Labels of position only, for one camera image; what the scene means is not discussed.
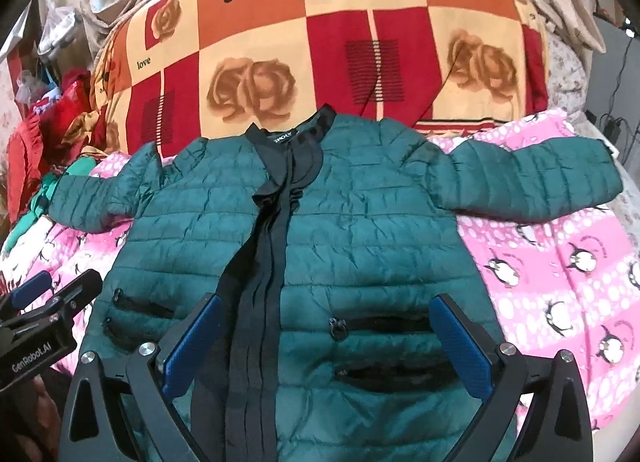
pink blanket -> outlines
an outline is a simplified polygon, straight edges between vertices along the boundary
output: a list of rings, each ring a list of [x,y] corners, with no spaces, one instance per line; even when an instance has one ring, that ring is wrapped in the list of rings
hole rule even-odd
[[[529,116],[475,139],[511,150],[575,135],[562,111]],[[463,138],[434,139],[450,152]],[[640,268],[622,226],[606,207],[550,223],[516,226],[460,216],[507,341],[526,354],[577,359],[593,429],[610,422],[640,378]],[[518,410],[522,424],[530,403]]]
[[[127,161],[129,161],[128,155],[112,153],[92,170],[91,176],[115,177]],[[53,279],[53,292],[64,287],[87,269],[95,269],[104,279],[124,244],[130,227],[131,221],[125,221],[106,233],[90,234],[55,224],[49,231],[42,250],[31,265],[26,279],[30,279],[41,271],[48,271]],[[45,293],[33,302],[27,311],[40,307],[50,297],[51,293]],[[91,305],[86,307],[75,318],[73,334],[78,345],[84,338],[91,309]],[[55,368],[72,374],[78,364],[78,350],[79,347],[56,363]]]

pocket zipper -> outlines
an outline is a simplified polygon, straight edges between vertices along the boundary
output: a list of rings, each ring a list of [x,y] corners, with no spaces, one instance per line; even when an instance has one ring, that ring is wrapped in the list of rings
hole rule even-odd
[[[369,330],[386,334],[433,332],[427,314],[413,317],[374,316],[354,319],[332,317],[329,320],[329,327],[329,333],[334,341],[344,341],[353,330]]]
[[[342,366],[335,379],[367,392],[436,392],[458,380],[449,362],[432,365],[404,362],[373,363],[366,366]]]
[[[140,312],[141,314],[149,314],[154,317],[161,317],[165,319],[173,319],[175,314],[171,309],[163,307],[158,303],[125,296],[122,289],[116,289],[113,291],[113,298],[111,298],[111,301],[113,302],[113,306],[120,311]]]
[[[117,327],[116,324],[114,324],[110,317],[106,317],[104,319],[102,322],[102,329],[104,331],[104,335],[107,336],[117,348],[127,352],[133,352],[133,350],[146,341],[153,341],[150,338],[125,334],[119,327]]]

quilted jacket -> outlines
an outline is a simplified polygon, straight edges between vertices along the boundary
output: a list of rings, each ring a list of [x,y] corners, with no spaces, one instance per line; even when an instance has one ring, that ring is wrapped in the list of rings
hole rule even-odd
[[[324,106],[289,132],[197,139],[164,168],[146,145],[113,179],[61,179],[49,214],[93,233],[134,218],[82,351],[129,352],[222,297],[225,338],[176,404],[211,461],[440,462],[478,402],[428,302],[449,293],[502,340],[456,212],[540,222],[621,190],[593,139],[447,155]]]

black gripper frame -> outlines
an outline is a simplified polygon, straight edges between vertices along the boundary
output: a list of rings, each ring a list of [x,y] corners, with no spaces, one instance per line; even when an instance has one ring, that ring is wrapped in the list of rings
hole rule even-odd
[[[41,307],[19,314],[50,289],[50,276],[40,273],[0,300],[0,395],[76,349],[74,317],[100,294],[102,279],[89,269]]]
[[[553,359],[523,355],[513,344],[497,344],[449,296],[436,298],[443,300],[484,355],[493,383],[493,391],[444,462],[490,462],[526,394],[533,398],[507,462],[592,461],[589,409],[574,355],[568,350],[560,350]]]
[[[105,360],[96,352],[84,353],[66,401],[58,460],[145,460],[124,407],[123,396],[130,395],[162,460],[208,462],[172,400],[186,393],[204,352],[221,333],[220,311],[222,300],[208,294],[157,344],[144,343],[126,357]],[[194,339],[193,331],[206,314],[212,325],[204,333],[202,328],[196,331]]]

zipper pull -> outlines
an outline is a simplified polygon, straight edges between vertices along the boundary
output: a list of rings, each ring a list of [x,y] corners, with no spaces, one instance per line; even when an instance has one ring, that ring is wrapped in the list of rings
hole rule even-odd
[[[349,329],[345,320],[332,317],[329,320],[329,326],[331,327],[330,334],[334,341],[344,341],[349,337]]]

